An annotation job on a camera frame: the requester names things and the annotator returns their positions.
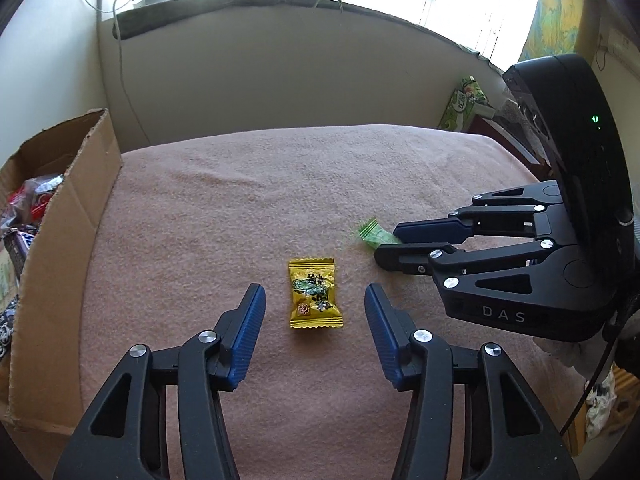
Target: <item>white wall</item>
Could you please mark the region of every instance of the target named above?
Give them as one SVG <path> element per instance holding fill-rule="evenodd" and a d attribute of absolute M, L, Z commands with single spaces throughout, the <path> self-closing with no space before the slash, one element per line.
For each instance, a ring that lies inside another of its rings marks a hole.
<path fill-rule="evenodd" d="M 0 36 L 0 164 L 40 130 L 103 106 L 95 11 L 24 0 Z"/>
<path fill-rule="evenodd" d="M 611 54 L 598 52 L 591 67 L 600 82 L 616 121 L 631 184 L 640 184 L 640 77 L 634 75 Z"/>
<path fill-rule="evenodd" d="M 123 150 L 146 145 L 124 99 L 118 49 L 100 54 Z M 229 7 L 122 42 L 124 79 L 154 144 L 243 130 L 363 123 L 437 126 L 460 78 L 492 104 L 504 83 L 486 62 L 422 30 L 332 9 Z"/>

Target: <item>candy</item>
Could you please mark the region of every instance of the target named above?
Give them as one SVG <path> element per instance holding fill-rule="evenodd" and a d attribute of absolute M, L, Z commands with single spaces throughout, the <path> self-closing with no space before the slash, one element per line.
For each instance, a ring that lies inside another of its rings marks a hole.
<path fill-rule="evenodd" d="M 33 243 L 39 227 L 23 225 L 19 228 L 10 228 L 2 237 L 4 247 L 14 263 L 15 275 L 18 279 L 22 275 L 27 254 Z"/>
<path fill-rule="evenodd" d="M 402 243 L 389 231 L 385 231 L 380 227 L 375 217 L 367 220 L 367 222 L 358 229 L 358 234 L 364 243 L 374 249 L 377 249 L 380 245 Z"/>
<path fill-rule="evenodd" d="M 341 327 L 342 314 L 335 305 L 333 258 L 291 260 L 289 276 L 293 294 L 290 327 Z"/>

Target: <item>metal screw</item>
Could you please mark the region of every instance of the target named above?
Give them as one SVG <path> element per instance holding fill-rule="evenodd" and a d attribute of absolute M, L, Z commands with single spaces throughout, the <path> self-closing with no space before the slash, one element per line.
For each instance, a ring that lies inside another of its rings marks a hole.
<path fill-rule="evenodd" d="M 421 343 L 428 343 L 433 339 L 433 335 L 428 330 L 416 330 L 414 332 L 414 338 Z"/>
<path fill-rule="evenodd" d="M 496 343 L 487 343 L 484 345 L 484 351 L 487 354 L 496 357 L 502 353 L 502 348 L 500 348 Z"/>
<path fill-rule="evenodd" d="M 144 345 L 133 345 L 129 349 L 129 355 L 131 357 L 142 357 L 144 354 L 146 354 L 146 346 Z"/>
<path fill-rule="evenodd" d="M 447 288 L 453 288 L 459 283 L 457 278 L 447 278 L 444 280 L 444 286 Z"/>
<path fill-rule="evenodd" d="M 198 334 L 198 341 L 201 343 L 213 343 L 217 338 L 218 334 L 213 332 L 213 330 L 205 330 Z"/>

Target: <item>brown cardboard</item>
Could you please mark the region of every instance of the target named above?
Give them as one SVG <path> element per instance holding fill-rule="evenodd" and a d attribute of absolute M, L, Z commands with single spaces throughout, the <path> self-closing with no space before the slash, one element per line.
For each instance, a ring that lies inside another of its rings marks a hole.
<path fill-rule="evenodd" d="M 54 434 L 70 435 L 81 418 L 84 280 L 121 164 L 108 111 L 93 110 L 27 140 L 0 170 L 0 207 L 25 179 L 65 174 L 24 265 L 10 360 L 0 362 L 0 418 L 17 431 L 55 440 Z"/>
<path fill-rule="evenodd" d="M 0 244 L 0 309 L 6 308 L 16 294 L 14 264 Z M 9 359 L 10 356 L 5 355 L 0 361 L 0 420 L 8 420 L 9 417 Z"/>

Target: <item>windowsill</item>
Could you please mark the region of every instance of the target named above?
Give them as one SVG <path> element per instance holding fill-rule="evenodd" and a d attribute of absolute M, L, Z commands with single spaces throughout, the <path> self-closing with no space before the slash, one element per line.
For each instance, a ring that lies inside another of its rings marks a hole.
<path fill-rule="evenodd" d="M 145 7 L 139 7 L 137 9 L 125 10 L 118 14 L 118 25 L 120 26 L 120 36 L 123 40 L 134 38 L 145 32 L 156 30 L 171 23 L 180 22 L 187 18 L 192 18 L 200 14 L 207 12 L 214 12 L 216 10 L 222 10 L 227 7 L 270 7 L 276 5 L 290 5 L 296 7 L 310 7 L 320 9 L 333 9 L 340 12 L 340 5 L 338 1 L 334 0 L 171 0 L 168 2 L 161 2 Z M 469 53 L 472 56 L 476 56 L 480 60 L 484 60 L 491 68 L 496 72 L 502 74 L 497 66 L 493 65 L 486 58 L 480 56 L 479 52 L 470 50 L 460 44 L 457 44 L 451 40 L 448 40 L 444 36 L 429 30 L 428 28 L 421 27 L 415 23 L 408 22 L 402 18 L 379 12 L 378 10 L 367 9 L 365 7 L 356 6 L 353 4 L 342 4 L 344 12 L 354 12 L 356 14 L 362 14 L 364 16 L 372 16 L 388 22 L 395 22 L 406 27 L 414 28 L 425 34 L 430 34 L 436 38 L 439 38 L 446 43 L 454 45 L 461 50 Z M 113 27 L 113 37 L 116 38 L 115 27 Z"/>

